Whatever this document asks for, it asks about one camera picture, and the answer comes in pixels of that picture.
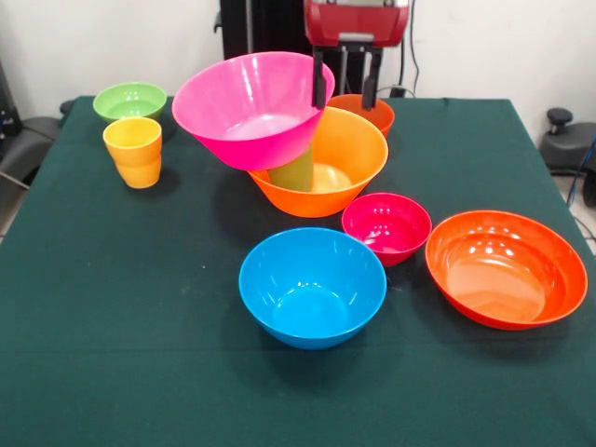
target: shallow orange bowl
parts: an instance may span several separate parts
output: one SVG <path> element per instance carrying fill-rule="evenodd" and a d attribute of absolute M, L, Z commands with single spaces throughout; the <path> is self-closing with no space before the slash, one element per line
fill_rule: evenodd
<path fill-rule="evenodd" d="M 491 328 L 522 331 L 571 315 L 588 274 L 557 233 L 503 211 L 470 211 L 439 224 L 427 243 L 430 274 L 462 314 Z"/>

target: cup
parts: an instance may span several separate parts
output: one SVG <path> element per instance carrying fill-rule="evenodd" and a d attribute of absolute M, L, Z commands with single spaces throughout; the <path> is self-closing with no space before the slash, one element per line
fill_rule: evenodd
<path fill-rule="evenodd" d="M 269 174 L 269 180 L 275 186 L 308 193 L 313 188 L 313 172 L 313 145 L 311 143 L 308 150 L 301 156 L 287 165 L 270 169 L 267 173 Z"/>
<path fill-rule="evenodd" d="M 118 119 L 103 131 L 103 141 L 126 184 L 149 188 L 161 172 L 161 126 L 151 118 Z"/>

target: bowl rim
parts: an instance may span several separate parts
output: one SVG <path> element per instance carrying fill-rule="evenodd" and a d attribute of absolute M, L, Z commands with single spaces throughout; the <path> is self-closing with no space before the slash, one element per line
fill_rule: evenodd
<path fill-rule="evenodd" d="M 362 98 L 362 96 L 363 95 L 361 93 L 345 93 L 343 95 L 336 95 L 336 96 L 331 97 L 329 99 L 329 102 L 333 101 L 334 98 L 338 98 L 338 99 L 339 98 L 354 98 L 354 97 Z M 378 128 L 378 129 L 381 130 L 381 132 L 386 132 L 386 131 L 390 130 L 393 127 L 393 125 L 395 124 L 395 110 L 393 110 L 393 107 L 391 107 L 389 105 L 389 103 L 387 101 L 385 101 L 385 99 L 386 98 L 377 98 L 376 99 L 377 102 L 380 102 L 380 103 L 383 104 L 382 107 L 385 110 L 388 110 L 390 112 L 390 116 L 391 116 L 391 119 L 390 119 L 389 124 L 384 125 L 382 128 Z M 330 105 L 330 107 L 335 107 L 335 108 L 338 108 L 338 109 L 342 109 L 342 107 L 337 107 L 336 105 Z"/>
<path fill-rule="evenodd" d="M 256 181 L 257 183 L 263 183 L 263 184 L 267 185 L 271 189 L 275 189 L 275 190 L 286 192 L 286 193 L 292 193 L 292 194 L 304 195 L 304 196 L 329 196 L 329 195 L 338 194 L 338 193 L 345 193 L 347 191 L 354 191 L 355 189 L 358 189 L 360 187 L 364 187 L 368 183 L 370 183 L 371 180 L 374 177 L 376 177 L 377 175 L 379 175 L 379 173 L 383 170 L 383 168 L 387 164 L 387 160 L 389 159 L 389 145 L 387 144 L 387 140 L 385 138 L 385 135 L 383 135 L 383 133 L 381 132 L 381 130 L 378 127 L 376 127 L 372 122 L 370 122 L 368 119 L 366 119 L 366 118 L 364 118 L 364 117 L 362 117 L 360 115 L 354 114 L 354 113 L 349 112 L 349 111 L 344 110 L 344 109 L 338 109 L 337 107 L 330 107 L 330 106 L 325 107 L 325 112 L 328 109 L 332 109 L 334 112 L 337 112 L 339 114 L 353 115 L 355 118 L 364 121 L 368 126 L 371 127 L 371 129 L 374 129 L 374 131 L 377 133 L 377 135 L 381 138 L 381 141 L 383 142 L 383 147 L 385 149 L 385 153 L 384 153 L 384 156 L 383 156 L 383 163 L 379 166 L 379 168 L 377 170 L 375 170 L 373 173 L 371 173 L 366 179 L 364 179 L 364 180 L 362 180 L 362 181 L 360 181 L 358 183 L 353 183 L 353 184 L 351 184 L 348 187 L 341 188 L 341 189 L 334 189 L 332 191 L 316 192 L 316 193 L 313 193 L 311 191 L 297 191 L 297 190 L 294 190 L 294 189 L 282 188 L 281 186 L 277 186 L 276 184 L 273 184 L 270 181 L 265 180 L 265 179 L 262 179 L 262 178 L 260 178 L 260 177 L 258 177 L 256 175 L 257 172 L 258 173 L 266 172 L 266 170 L 249 170 L 248 173 L 252 177 L 252 179 L 254 181 Z"/>
<path fill-rule="evenodd" d="M 215 136 L 215 135 L 198 134 L 198 133 L 194 132 L 193 130 L 189 129 L 188 126 L 183 124 L 182 121 L 180 120 L 179 113 L 178 113 L 178 106 L 176 105 L 179 101 L 180 93 L 185 88 L 187 88 L 187 86 L 189 86 L 190 84 L 195 82 L 195 80 L 197 78 L 201 77 L 205 73 L 208 73 L 211 70 L 217 70 L 220 66 L 238 63 L 238 61 L 245 60 L 245 59 L 250 59 L 250 58 L 254 58 L 254 57 L 268 58 L 268 57 L 288 55 L 288 54 L 291 54 L 293 57 L 296 57 L 297 59 L 304 59 L 304 60 L 308 59 L 311 61 L 314 60 L 312 56 L 308 56 L 308 55 L 302 54 L 302 53 L 296 53 L 293 51 L 260 51 L 260 52 L 255 52 L 255 53 L 242 54 L 242 55 L 236 56 L 234 58 L 216 62 L 216 63 L 210 65 L 209 67 L 204 68 L 203 70 L 199 71 L 198 73 L 193 74 L 191 77 L 189 77 L 188 79 L 186 79 L 184 81 L 184 83 L 180 86 L 180 88 L 178 88 L 178 90 L 174 94 L 174 99 L 172 100 L 172 104 L 171 104 L 171 114 L 174 118 L 174 121 L 176 121 L 178 126 L 180 126 L 182 129 L 184 129 L 186 132 L 190 133 L 191 135 L 193 135 L 195 137 L 201 138 L 201 139 L 214 140 L 214 141 L 220 141 L 220 142 L 255 142 L 258 140 L 262 140 L 263 138 L 273 137 L 275 135 L 280 135 L 280 134 L 283 134 L 289 130 L 295 129 L 298 126 L 301 126 L 304 123 L 306 123 L 307 121 L 313 119 L 317 115 L 322 114 L 322 112 L 323 112 L 322 110 L 319 110 L 316 107 L 312 107 L 312 105 L 311 105 L 312 110 L 311 110 L 311 113 L 308 115 L 308 117 L 301 120 L 300 123 L 296 124 L 295 126 L 289 128 L 289 129 L 285 129 L 285 130 L 282 130 L 279 132 L 271 133 L 271 134 L 264 135 L 262 137 L 257 137 L 257 138 L 241 138 L 241 139 L 226 139 L 226 140 L 222 140 L 221 138 L 219 138 L 219 136 Z M 331 75 L 330 79 L 332 81 L 331 82 L 331 95 L 332 95 L 333 90 L 335 89 L 335 76 L 333 75 L 332 69 L 329 68 L 329 66 L 327 66 L 327 64 L 325 64 L 325 63 L 323 63 L 323 72 Z"/>
<path fill-rule="evenodd" d="M 368 251 L 371 255 L 371 262 L 373 262 L 374 266 L 376 267 L 377 270 L 377 274 L 380 273 L 381 275 L 379 275 L 379 278 L 382 279 L 382 290 L 381 290 L 381 298 L 378 300 L 378 303 L 374 306 L 372 312 L 370 315 L 367 315 L 366 318 L 364 318 L 361 322 L 359 322 L 356 325 L 352 325 L 349 329 L 337 332 L 337 333 L 330 333 L 328 335 L 322 336 L 322 337 L 304 337 L 300 334 L 296 334 L 296 333 L 288 333 L 288 332 L 284 332 L 281 331 L 278 328 L 275 328 L 269 324 L 267 324 L 266 322 L 264 322 L 261 318 L 259 318 L 257 316 L 257 314 L 255 314 L 255 312 L 253 311 L 253 309 L 251 308 L 251 306 L 247 303 L 245 297 L 244 297 L 244 292 L 243 292 L 243 287 L 242 287 L 242 279 L 244 278 L 244 271 L 247 265 L 247 262 L 249 261 L 249 259 L 254 256 L 255 252 L 257 252 L 257 250 L 259 250 L 264 244 L 268 243 L 269 241 L 271 241 L 272 239 L 275 238 L 280 238 L 280 237 L 285 237 L 287 234 L 289 233 L 295 233 L 295 232 L 317 232 L 317 233 L 329 233 L 335 236 L 339 236 L 339 237 L 344 237 L 347 239 L 351 239 L 353 242 L 356 242 L 357 244 L 359 244 L 360 246 L 362 246 L 366 251 Z M 336 338 L 336 337 L 340 337 L 343 335 L 348 335 L 352 332 L 358 331 L 359 329 L 363 328 L 364 326 L 366 326 L 369 321 L 371 321 L 371 319 L 373 319 L 373 317 L 379 312 L 379 309 L 381 309 L 383 303 L 385 302 L 386 299 L 386 293 L 387 293 L 387 279 L 386 279 L 386 271 L 385 268 L 383 267 L 383 265 L 381 264 L 381 261 L 379 260 L 379 258 L 373 253 L 373 251 L 371 249 L 369 249 L 366 245 L 364 245 L 363 243 L 361 243 L 359 240 L 357 240 L 356 238 L 347 235 L 346 233 L 342 233 L 341 231 L 337 231 L 337 230 L 332 230 L 331 228 L 325 228 L 325 227 L 318 227 L 318 226 L 302 226 L 302 227 L 297 227 L 297 228 L 291 228 L 288 230 L 284 230 L 281 231 L 279 233 L 275 233 L 274 235 L 267 237 L 266 239 L 262 240 L 261 242 L 259 242 L 257 245 L 255 245 L 251 251 L 249 252 L 249 254 L 247 254 L 247 256 L 244 258 L 244 261 L 242 262 L 242 266 L 240 267 L 240 273 L 238 274 L 238 288 L 240 291 L 240 297 L 242 298 L 242 303 L 244 304 L 244 306 L 249 310 L 249 312 L 251 313 L 251 315 L 254 317 L 254 319 L 256 319 L 258 321 L 259 324 L 265 326 L 267 329 L 273 331 L 273 332 L 277 332 L 277 333 L 281 333 L 285 336 L 288 337 L 292 337 L 292 338 L 296 338 L 296 339 L 300 339 L 300 340 L 329 340 L 331 338 Z"/>
<path fill-rule="evenodd" d="M 168 93 L 166 93 L 166 90 L 164 90 L 162 87 L 156 85 L 156 84 L 152 84 L 151 82 L 145 82 L 145 81 L 128 81 L 128 82 L 120 82 L 118 84 L 113 84 L 112 86 L 108 87 L 108 88 L 104 88 L 102 91 L 100 91 L 97 95 L 95 95 L 95 98 L 93 98 L 93 110 L 95 111 L 95 113 L 99 116 L 101 116 L 103 119 L 112 119 L 112 120 L 117 120 L 117 119 L 122 119 L 121 116 L 111 116 L 111 115 L 105 115 L 103 113 L 101 113 L 98 108 L 97 108 L 97 101 L 100 98 L 100 96 L 105 95 L 106 93 L 108 93 L 110 90 L 116 89 L 116 88 L 121 88 L 124 86 L 146 86 L 146 87 L 151 87 L 156 89 L 157 91 L 159 91 L 159 93 L 161 93 L 161 95 L 163 96 L 163 101 L 160 103 L 160 105 L 158 107 L 155 108 L 155 110 L 152 110 L 151 112 L 149 112 L 148 114 L 145 114 L 143 116 L 140 117 L 147 117 L 149 115 L 152 115 L 156 112 L 158 112 L 159 110 L 163 109 L 166 105 L 166 103 L 168 102 Z"/>
<path fill-rule="evenodd" d="M 394 256 L 394 255 L 395 256 L 398 256 L 398 255 L 405 254 L 405 253 L 419 251 L 422 248 L 422 246 L 427 243 L 428 239 L 430 238 L 430 235 L 432 234 L 432 231 L 433 231 L 432 218 L 430 217 L 430 213 L 428 212 L 428 210 L 425 207 L 423 207 L 420 202 L 417 202 L 413 198 L 408 197 L 408 196 L 404 196 L 404 195 L 401 195 L 401 194 L 378 192 L 378 193 L 365 194 L 364 196 L 360 196 L 360 197 L 356 198 L 355 200 L 353 200 L 347 207 L 345 207 L 345 210 L 342 213 L 342 228 L 344 229 L 345 233 L 348 234 L 348 235 L 350 235 L 350 236 L 352 236 L 352 237 L 354 237 L 356 240 L 360 241 L 360 243 L 364 243 L 363 241 L 361 241 L 360 239 L 358 239 L 356 236 L 350 234 L 347 231 L 347 228 L 346 228 L 346 225 L 345 225 L 345 220 L 347 219 L 346 215 L 348 213 L 348 210 L 356 202 L 363 201 L 363 200 L 372 198 L 374 196 L 392 196 L 392 197 L 404 198 L 404 199 L 406 199 L 406 201 L 408 201 L 410 203 L 413 203 L 418 209 L 420 209 L 425 214 L 425 217 L 427 218 L 428 224 L 430 226 L 430 230 L 428 231 L 427 235 L 423 238 L 423 240 L 420 243 L 416 244 L 415 246 L 413 246 L 413 247 L 411 247 L 411 248 L 409 248 L 407 250 L 393 250 L 392 252 L 387 252 L 387 251 L 379 251 L 379 250 L 371 249 L 372 252 L 378 253 L 378 254 L 384 254 L 384 255 L 388 255 L 388 256 Z"/>
<path fill-rule="evenodd" d="M 516 327 L 524 327 L 527 329 L 532 329 L 534 327 L 539 327 L 539 326 L 546 326 L 552 323 L 555 323 L 557 321 L 560 321 L 562 319 L 565 319 L 567 317 L 569 317 L 570 315 L 572 315 L 574 312 L 577 311 L 577 309 L 584 303 L 584 301 L 586 300 L 586 296 L 588 295 L 588 287 L 589 287 L 589 280 L 588 280 L 588 270 L 586 269 L 586 265 L 584 263 L 584 261 L 581 259 L 581 256 L 579 256 L 579 254 L 577 254 L 576 249 L 574 249 L 574 247 L 567 242 L 567 240 L 561 236 L 559 233 L 557 233 L 556 231 L 554 231 L 553 229 L 549 228 L 548 226 L 544 225 L 543 223 L 540 223 L 539 221 L 536 221 L 534 219 L 531 219 L 529 217 L 526 216 L 522 216 L 520 214 L 517 214 L 515 212 L 511 212 L 511 211 L 503 211 L 503 210 L 469 210 L 469 211 L 463 211 L 463 212 L 458 212 L 457 214 L 454 214 L 453 216 L 450 216 L 448 218 L 446 218 L 445 220 L 441 221 L 432 231 L 432 233 L 430 234 L 430 237 L 428 238 L 428 242 L 430 242 L 430 240 L 433 237 L 438 237 L 436 236 L 440 229 L 446 225 L 448 222 L 450 222 L 453 219 L 457 219 L 459 217 L 462 216 L 466 216 L 466 215 L 478 215 L 478 214 L 495 214 L 495 215 L 502 215 L 502 216 L 508 216 L 508 217 L 512 217 L 514 219 L 519 219 L 523 222 L 526 223 L 530 223 L 530 224 L 535 224 L 543 229 L 545 229 L 547 232 L 551 233 L 554 237 L 556 237 L 557 239 L 559 239 L 563 245 L 565 245 L 570 251 L 571 253 L 573 253 L 573 255 L 577 258 L 577 260 L 579 261 L 579 264 L 581 265 L 581 269 L 582 269 L 582 279 L 583 279 L 583 283 L 584 283 L 584 290 L 581 292 L 581 297 L 579 298 L 579 300 L 577 300 L 577 303 L 575 303 L 575 305 L 568 310 L 567 312 L 560 314 L 557 317 L 554 318 L 542 318 L 542 319 L 534 319 L 532 321 L 524 321 L 524 320 L 518 320 L 518 319 L 504 319 L 504 318 L 495 318 L 492 317 L 490 315 L 485 315 L 482 314 L 481 312 L 478 312 L 475 309 L 472 309 L 471 307 L 464 305 L 462 302 L 460 302 L 459 300 L 456 300 L 449 292 L 448 290 L 443 286 L 443 284 L 438 280 L 436 272 L 434 271 L 434 269 L 432 269 L 430 267 L 430 264 L 428 262 L 428 258 L 430 256 L 429 251 L 428 251 L 428 247 L 430 246 L 430 244 L 427 244 L 426 248 L 425 248 L 425 260 L 427 262 L 427 269 L 430 272 L 430 275 L 432 276 L 433 281 L 435 282 L 435 284 L 439 287 L 439 289 L 441 291 L 443 291 L 444 294 L 448 295 L 447 300 L 454 300 L 456 301 L 459 305 L 461 305 L 462 307 L 464 307 L 465 309 L 467 309 L 469 312 L 475 314 L 475 315 L 479 315 L 483 318 L 487 318 L 489 320 L 492 321 L 496 321 L 498 323 L 505 323 L 507 325 L 511 325 L 511 326 L 516 326 Z"/>

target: green bowl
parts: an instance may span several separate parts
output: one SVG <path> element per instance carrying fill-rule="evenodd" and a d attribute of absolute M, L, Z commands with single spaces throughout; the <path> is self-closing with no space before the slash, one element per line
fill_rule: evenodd
<path fill-rule="evenodd" d="M 108 123 L 129 116 L 158 119 L 167 100 L 163 88 L 146 82 L 126 82 L 97 95 L 93 109 Z"/>

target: white wall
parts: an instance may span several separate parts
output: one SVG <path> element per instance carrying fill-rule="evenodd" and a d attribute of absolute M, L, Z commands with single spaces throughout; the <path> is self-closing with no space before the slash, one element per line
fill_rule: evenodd
<path fill-rule="evenodd" d="M 535 139 L 553 105 L 596 120 L 596 1 L 417 3 L 419 96 L 511 98 Z M 65 99 L 131 79 L 173 93 L 222 58 L 221 33 L 211 29 L 218 8 L 218 0 L 0 0 L 0 58 L 21 114 L 55 115 Z M 399 51 L 387 51 L 381 84 L 399 69 Z"/>
<path fill-rule="evenodd" d="M 418 96 L 510 98 L 535 141 L 555 105 L 596 121 L 595 17 L 594 0 L 416 0 Z M 400 71 L 398 49 L 385 57 L 383 86 Z"/>
<path fill-rule="evenodd" d="M 0 0 L 0 60 L 23 117 L 142 80 L 174 93 L 223 58 L 218 0 Z"/>

